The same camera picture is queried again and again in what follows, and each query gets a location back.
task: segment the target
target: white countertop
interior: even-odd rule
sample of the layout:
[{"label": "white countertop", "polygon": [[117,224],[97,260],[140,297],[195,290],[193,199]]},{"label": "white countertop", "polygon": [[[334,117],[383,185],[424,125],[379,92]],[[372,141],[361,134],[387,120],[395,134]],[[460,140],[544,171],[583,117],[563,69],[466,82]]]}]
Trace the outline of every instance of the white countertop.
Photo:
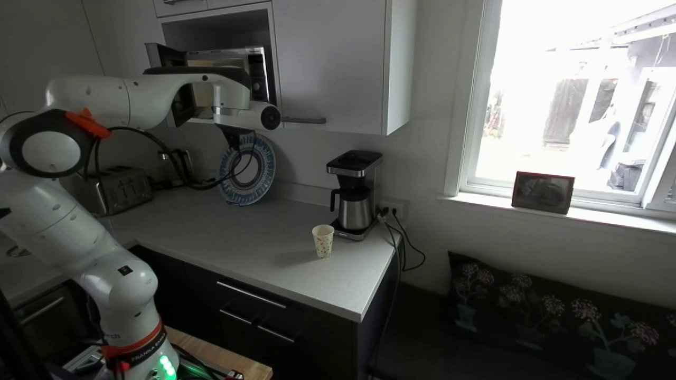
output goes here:
[{"label": "white countertop", "polygon": [[[361,243],[335,236],[334,255],[317,260],[310,229],[330,221],[328,207],[292,201],[237,207],[223,204],[218,191],[174,191],[143,207],[106,218],[104,227],[123,246],[137,243],[265,291],[361,322],[395,250],[385,230],[373,229]],[[26,298],[17,290],[4,293],[10,302]]]}]

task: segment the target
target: coffee maker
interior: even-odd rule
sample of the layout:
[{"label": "coffee maker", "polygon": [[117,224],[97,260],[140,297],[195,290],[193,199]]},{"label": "coffee maker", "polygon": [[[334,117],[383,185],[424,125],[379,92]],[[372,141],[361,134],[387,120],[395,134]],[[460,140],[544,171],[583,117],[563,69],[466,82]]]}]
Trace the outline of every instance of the coffee maker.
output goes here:
[{"label": "coffee maker", "polygon": [[330,207],[335,212],[332,227],[337,236],[361,241],[372,229],[380,161],[380,152],[349,151],[326,166],[328,173],[337,176],[337,188],[330,199]]}]

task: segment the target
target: green light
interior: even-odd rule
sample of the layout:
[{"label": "green light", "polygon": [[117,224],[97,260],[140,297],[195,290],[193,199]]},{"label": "green light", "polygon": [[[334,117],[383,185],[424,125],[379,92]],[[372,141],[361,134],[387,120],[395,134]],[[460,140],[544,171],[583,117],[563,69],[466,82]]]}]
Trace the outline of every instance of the green light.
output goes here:
[{"label": "green light", "polygon": [[190,364],[190,362],[184,362],[182,366],[185,370],[185,379],[190,379],[190,380],[211,380],[211,375],[204,368],[201,368],[196,364]]},{"label": "green light", "polygon": [[163,370],[164,370],[164,379],[166,379],[166,380],[176,380],[176,368],[172,366],[172,362],[169,362],[166,356],[160,358],[160,366],[163,366]]}]

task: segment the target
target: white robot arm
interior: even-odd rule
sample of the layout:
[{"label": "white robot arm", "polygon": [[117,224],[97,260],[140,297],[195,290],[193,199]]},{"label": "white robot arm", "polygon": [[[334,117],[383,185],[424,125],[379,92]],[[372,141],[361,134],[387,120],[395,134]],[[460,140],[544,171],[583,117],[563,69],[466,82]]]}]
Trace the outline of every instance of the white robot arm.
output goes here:
[{"label": "white robot arm", "polygon": [[0,230],[44,265],[68,272],[97,304],[112,376],[176,379],[179,360],[164,341],[155,307],[158,282],[148,265],[120,248],[52,177],[78,171],[108,127],[160,125],[177,89],[211,82],[218,125],[279,125],[275,107],[219,74],[142,79],[69,77],[50,81],[47,111],[0,125]]}]

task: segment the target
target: paper cup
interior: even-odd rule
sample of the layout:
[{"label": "paper cup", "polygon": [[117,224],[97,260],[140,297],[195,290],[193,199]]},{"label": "paper cup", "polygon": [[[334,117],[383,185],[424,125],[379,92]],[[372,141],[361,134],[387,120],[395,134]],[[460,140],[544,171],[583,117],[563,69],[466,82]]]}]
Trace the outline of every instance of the paper cup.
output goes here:
[{"label": "paper cup", "polygon": [[313,229],[317,259],[328,259],[334,251],[334,229],[318,224]]}]

